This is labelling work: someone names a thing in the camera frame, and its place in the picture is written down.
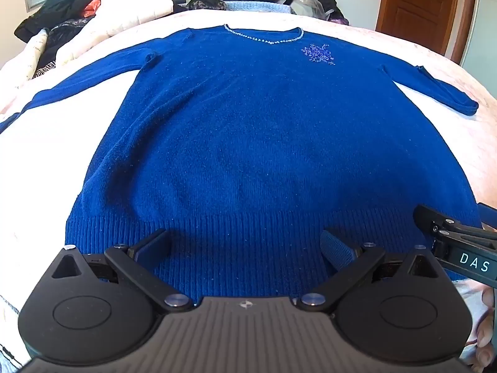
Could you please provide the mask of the person right hand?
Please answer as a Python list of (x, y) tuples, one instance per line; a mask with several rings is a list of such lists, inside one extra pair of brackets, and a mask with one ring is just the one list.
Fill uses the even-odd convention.
[(482, 302), (488, 308), (485, 317), (476, 328), (476, 350), (467, 360), (473, 372), (483, 372), (495, 360), (496, 351), (492, 345), (495, 325), (495, 294), (494, 289), (483, 286)]

